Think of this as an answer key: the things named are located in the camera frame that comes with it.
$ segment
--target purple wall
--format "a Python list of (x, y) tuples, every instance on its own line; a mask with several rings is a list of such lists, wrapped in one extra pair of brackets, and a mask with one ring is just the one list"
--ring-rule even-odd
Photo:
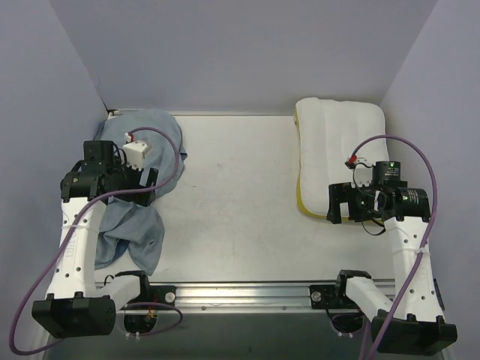
[[(445, 315), (458, 327), (459, 359), (479, 357), (480, 1), (440, 0), (382, 102), (387, 132), (431, 159), (439, 213), (430, 237)], [(388, 144), (404, 178), (430, 189), (413, 151)]]
[[(0, 359), (12, 359), (14, 311), (59, 246), (60, 181), (107, 114), (47, 0), (2, 1), (0, 44)], [(16, 336), (23, 349), (30, 311)]]
[(437, 0), (51, 0), (110, 108), (380, 103)]

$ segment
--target pillow with yellow trim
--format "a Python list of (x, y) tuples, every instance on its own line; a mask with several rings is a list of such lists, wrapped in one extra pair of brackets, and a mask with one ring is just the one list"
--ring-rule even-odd
[[(352, 181), (352, 170), (345, 166), (345, 160), (363, 140), (385, 134), (385, 116), (372, 103), (309, 97), (295, 105), (295, 122), (300, 136), (298, 209), (315, 218), (326, 218), (329, 185)], [(369, 162), (387, 161), (386, 141), (369, 142), (357, 156)], [(357, 167), (355, 180), (359, 185), (368, 185), (371, 169)], [(343, 205), (342, 217), (346, 218), (348, 208)]]

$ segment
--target blue towel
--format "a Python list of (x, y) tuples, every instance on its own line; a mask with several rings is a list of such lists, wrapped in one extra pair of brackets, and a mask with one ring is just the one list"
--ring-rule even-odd
[[(182, 175), (187, 157), (182, 145), (182, 129), (169, 113), (159, 109), (126, 112), (100, 124), (96, 140), (111, 140), (119, 147), (125, 144), (125, 133), (134, 128), (149, 126), (165, 132), (181, 154), (178, 169), (170, 182), (155, 191), (161, 197), (172, 191)], [(136, 140), (145, 140), (151, 145), (142, 174), (142, 185), (151, 167), (158, 169), (157, 183), (173, 170), (175, 154), (169, 142), (153, 131), (138, 131)], [(106, 206), (98, 235), (95, 268), (101, 269), (117, 260), (127, 249), (133, 262), (147, 275), (152, 275), (160, 259), (165, 228), (158, 212), (151, 206), (111, 199)]]

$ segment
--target black clamp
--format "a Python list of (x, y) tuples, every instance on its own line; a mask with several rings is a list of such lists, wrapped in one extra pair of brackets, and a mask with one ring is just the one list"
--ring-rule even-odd
[(371, 279), (372, 277), (366, 271), (340, 270), (340, 273), (337, 276), (337, 281), (335, 281), (335, 292), (338, 297), (341, 297), (341, 298), (346, 297), (347, 280), (351, 278)]

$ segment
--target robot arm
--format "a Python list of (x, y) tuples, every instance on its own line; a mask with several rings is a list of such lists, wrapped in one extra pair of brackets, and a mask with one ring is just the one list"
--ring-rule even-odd
[[(149, 281), (143, 271), (126, 271), (102, 289), (95, 286), (95, 253), (102, 217), (107, 205), (96, 202), (72, 225), (74, 218), (92, 198), (110, 191), (141, 188), (143, 161), (150, 146), (143, 141), (123, 146), (124, 163), (115, 156), (113, 142), (84, 142), (84, 160), (61, 182), (63, 212), (61, 243), (68, 230), (75, 231), (58, 259), (45, 300), (35, 301), (32, 316), (54, 337), (108, 335), (115, 324), (116, 311), (129, 301), (148, 301)], [(157, 181), (151, 169), (146, 187)], [(127, 201), (147, 206), (153, 193), (128, 195)]]
[[(430, 219), (428, 197), (422, 189), (407, 188), (400, 180), (400, 163), (380, 161), (372, 169), (372, 183), (361, 190), (350, 183), (329, 186), (328, 219), (341, 222), (340, 204), (349, 204), (349, 219), (383, 220), (393, 256), (396, 295), (416, 261)], [(428, 245), (424, 256), (378, 351), (408, 355), (433, 355), (457, 340), (455, 325), (446, 324), (434, 287)], [(357, 304), (371, 321), (374, 340), (386, 320), (392, 302), (375, 286), (365, 271), (343, 270), (337, 277), (337, 296)]]

